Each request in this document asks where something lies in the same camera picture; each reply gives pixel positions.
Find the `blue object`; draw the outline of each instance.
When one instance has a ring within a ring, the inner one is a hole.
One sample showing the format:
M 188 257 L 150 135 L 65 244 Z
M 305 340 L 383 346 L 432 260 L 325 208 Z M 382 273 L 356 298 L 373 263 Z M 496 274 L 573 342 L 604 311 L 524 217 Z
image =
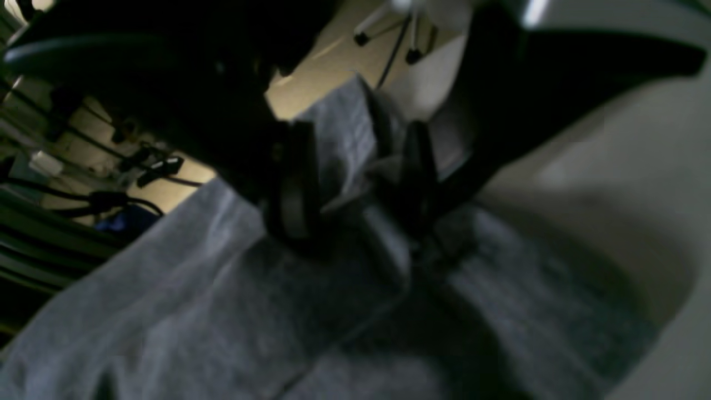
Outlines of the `blue object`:
M 96 223 L 94 229 L 135 239 L 148 231 L 159 219 L 159 216 L 143 207 L 130 204 L 119 213 Z

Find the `caster wheel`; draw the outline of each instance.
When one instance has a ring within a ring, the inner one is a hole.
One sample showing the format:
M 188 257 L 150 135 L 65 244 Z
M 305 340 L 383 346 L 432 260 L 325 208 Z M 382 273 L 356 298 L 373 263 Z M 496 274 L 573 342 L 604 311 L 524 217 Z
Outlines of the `caster wheel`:
M 355 41 L 355 44 L 363 47 L 368 41 L 370 41 L 370 38 L 365 34 L 365 32 L 360 32 L 358 35 L 354 35 L 353 40 Z
M 422 53 L 420 53 L 419 50 L 417 50 L 417 49 L 414 49 L 414 50 L 410 49 L 410 50 L 407 51 L 407 55 L 405 56 L 405 62 L 406 62 L 408 65 L 412 65 L 412 64 L 416 63 L 417 61 L 419 61 L 420 58 L 422 58 Z

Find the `gray cloth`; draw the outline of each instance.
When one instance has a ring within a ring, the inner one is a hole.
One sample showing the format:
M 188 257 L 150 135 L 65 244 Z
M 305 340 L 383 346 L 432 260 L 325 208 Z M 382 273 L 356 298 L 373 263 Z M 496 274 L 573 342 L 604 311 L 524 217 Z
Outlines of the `gray cloth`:
M 352 80 L 302 116 L 325 199 L 373 156 L 365 97 Z M 475 203 L 399 276 L 381 265 L 345 227 L 293 253 L 216 179 L 40 311 L 0 399 L 598 399 L 654 337 Z

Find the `chair leg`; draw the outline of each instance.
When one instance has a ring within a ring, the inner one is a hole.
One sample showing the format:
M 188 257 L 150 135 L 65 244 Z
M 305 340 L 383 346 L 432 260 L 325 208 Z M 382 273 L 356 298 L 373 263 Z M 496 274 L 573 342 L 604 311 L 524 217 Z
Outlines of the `chair leg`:
M 368 35 L 365 34 L 365 30 L 370 28 L 374 23 L 383 19 L 388 13 L 390 13 L 390 1 L 387 0 L 382 6 L 378 7 L 371 15 L 369 15 L 363 22 L 356 26 L 353 31 L 353 40 L 359 45 L 364 46 L 370 39 Z
M 422 53 L 417 48 L 417 27 L 419 25 L 419 15 L 417 9 L 412 10 L 412 31 L 410 35 L 410 49 L 407 50 L 405 62 L 409 65 L 416 63 L 422 58 Z

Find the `black cable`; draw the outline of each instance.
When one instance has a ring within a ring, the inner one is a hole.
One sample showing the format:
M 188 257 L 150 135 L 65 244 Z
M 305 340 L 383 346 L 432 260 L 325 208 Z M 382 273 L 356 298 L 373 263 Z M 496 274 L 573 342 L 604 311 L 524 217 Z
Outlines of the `black cable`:
M 19 150 L 25 156 L 25 158 L 27 159 L 28 162 L 32 160 L 32 156 L 30 155 L 30 152 L 27 151 L 27 149 L 22 144 L 19 144 L 16 142 L 16 143 L 12 144 L 12 146 L 15 147 L 17 150 Z M 52 157 L 55 157 L 56 159 L 58 159 L 59 161 L 65 163 L 65 164 L 72 164 L 71 162 L 69 162 L 66 159 L 63 159 L 62 157 L 58 157 L 58 156 L 52 156 Z M 57 182 L 61 183 L 65 188 L 69 189 L 69 192 L 71 194 L 77 193 L 74 190 L 74 188 L 72 188 L 72 186 L 69 185 L 69 183 L 67 183 L 66 180 L 64 180 L 62 177 L 55 177 L 55 179 L 57 179 Z
M 27 189 L 41 191 L 43 193 L 47 193 L 52 196 L 60 197 L 62 199 L 75 200 L 75 201 L 86 201 L 89 203 L 95 202 L 96 199 L 100 198 L 101 196 L 122 194 L 121 192 L 106 192 L 106 191 L 95 192 L 89 196 L 85 196 L 82 194 L 69 194 L 65 191 L 52 189 L 50 187 L 46 187 L 46 186 L 44 186 L 42 184 L 38 184 L 36 182 L 26 181 L 25 179 L 10 178 L 10 177 L 0 178 L 0 184 L 12 184 L 12 185 L 16 185 L 16 186 L 22 186 L 22 187 L 26 187 Z M 156 214 L 158 214 L 159 216 L 165 215 L 163 210 L 161 210 L 156 204 L 153 204 L 148 200 L 137 199 L 135 197 L 128 197 L 128 196 L 125 196 L 125 199 L 127 200 L 128 203 L 142 204 L 142 205 L 150 208 L 151 210 L 155 211 Z
M 95 207 L 80 207 L 78 209 L 61 209 L 61 210 L 51 210 L 54 214 L 63 216 L 64 218 L 74 219 L 81 218 L 87 215 L 96 215 L 97 210 Z
M 94 109 L 91 108 L 91 107 L 89 107 L 88 105 L 82 103 L 82 104 L 80 105 L 80 107 L 83 108 L 84 110 L 87 110 L 91 115 L 95 116 L 97 119 L 99 119 L 101 122 L 105 123 L 106 125 L 109 125 L 109 126 L 112 126 L 112 127 L 114 126 L 114 124 L 112 124 L 112 123 L 111 123 L 109 120 L 107 120 L 106 118 L 102 117 L 98 112 L 94 111 Z
M 13 93 L 18 99 L 22 100 L 25 104 L 27 104 L 28 106 L 33 108 L 35 111 L 42 114 L 42 116 L 44 116 L 48 120 L 55 120 L 55 121 L 63 122 L 63 121 L 60 121 L 59 117 L 57 117 L 55 115 L 51 115 L 49 112 L 45 111 L 42 107 L 38 106 L 34 101 L 32 101 L 32 99 L 25 96 L 24 93 L 11 87 L 8 83 L 0 80 L 0 85 L 4 86 L 7 90 L 9 90 L 11 93 Z M 135 162 L 132 159 L 117 152 L 116 150 L 113 150 L 110 147 L 105 146 L 104 144 L 89 137 L 84 132 L 79 131 L 77 128 L 73 127 L 72 125 L 67 124 L 66 126 L 67 126 L 67 130 L 69 132 L 71 132 L 73 135 L 79 137 L 81 140 L 84 140 L 85 142 L 93 145 L 94 147 L 98 147 L 99 149 L 103 150 L 104 152 L 111 154 L 112 156 L 114 156 L 122 161 L 125 161 L 126 163 L 128 163 L 128 165 L 142 169 L 144 171 L 148 171 L 148 172 L 151 171 L 150 167 L 146 167 L 143 164 Z M 180 179 L 180 178 L 176 178 L 176 177 L 161 177 L 161 179 L 165 179 L 166 181 L 171 181 L 176 184 L 182 184 L 182 185 L 190 186 L 190 187 L 200 187 L 203 185 L 201 182 L 188 181 L 188 180 Z
M 390 54 L 390 59 L 387 60 L 387 64 L 385 64 L 385 69 L 383 70 L 383 74 L 380 76 L 380 80 L 378 81 L 378 84 L 375 86 L 376 89 L 380 89 L 380 86 L 383 86 L 383 83 L 385 83 L 385 79 L 387 78 L 388 73 L 390 73 L 390 68 L 392 67 L 392 62 L 395 61 L 395 56 L 397 55 L 397 51 L 400 49 L 400 45 L 402 44 L 402 38 L 405 37 L 405 32 L 407 31 L 407 26 L 409 26 L 411 20 L 412 20 L 412 14 L 408 14 L 407 18 L 405 19 L 405 22 L 402 23 L 402 28 L 400 29 L 400 35 L 397 37 L 397 41 L 395 42 L 395 47 L 393 48 L 392 53 Z
M 13 144 L 13 147 L 15 147 L 16 149 L 18 149 L 19 151 L 21 151 L 21 152 L 25 155 L 25 157 L 27 158 L 27 160 L 31 160 L 31 159 L 32 159 L 32 156 L 30 155 L 30 153 L 29 153 L 29 152 L 27 151 L 27 149 L 26 149 L 24 146 L 22 146 L 21 144 L 15 143 L 15 144 Z M 42 147 L 40 147 L 40 150 L 42 150 L 42 151 L 44 151 L 44 152 L 48 152 L 48 150 L 46 150 L 46 149 L 44 149 L 44 148 L 42 148 Z M 68 160 L 68 159 L 66 159 L 66 158 L 64 158 L 64 157 L 62 157 L 62 156 L 59 156 L 59 155 L 56 155 L 56 154 L 52 154 L 52 157 L 54 157 L 54 158 L 58 159 L 59 161 L 63 162 L 65 165 L 71 165 L 71 166 L 74 166 L 74 167 L 76 167 L 76 168 L 82 167 L 82 166 L 77 165 L 77 164 L 74 163 L 74 162 L 71 162 L 70 160 Z M 90 166 L 88 166 L 88 167 L 83 167 L 83 168 L 88 168 L 90 171 L 93 171 L 94 165 L 97 165 L 97 164 L 99 164 L 99 163 L 90 165 Z M 62 179 L 61 179 L 61 180 L 58 180 L 58 181 L 61 182 L 63 185 L 65 185 L 73 194 L 76 194 L 75 191 L 74 191 L 74 189 L 72 189 L 72 187 L 69 185 L 69 183 L 67 183 L 66 181 L 63 181 Z
M 143 200 L 143 199 L 136 199 L 135 197 L 129 197 L 129 201 L 135 204 L 143 204 L 144 206 L 150 208 L 151 210 L 155 211 L 156 214 L 160 216 L 164 216 L 165 214 L 163 213 L 163 210 L 158 208 L 157 205 L 151 203 L 148 200 Z
M 38 184 L 38 183 L 32 182 L 32 181 L 26 181 L 24 179 L 16 179 L 16 178 L 9 178 L 9 177 L 0 178 L 0 183 L 12 184 L 12 185 L 16 185 L 16 186 L 26 187 L 27 189 L 42 191 L 43 193 L 51 194 L 52 196 L 56 196 L 56 197 L 61 197 L 62 199 L 76 200 L 76 201 L 88 201 L 89 200 L 89 196 L 84 196 L 82 194 L 69 194 L 65 191 L 52 189 L 52 188 L 46 187 L 42 184 Z

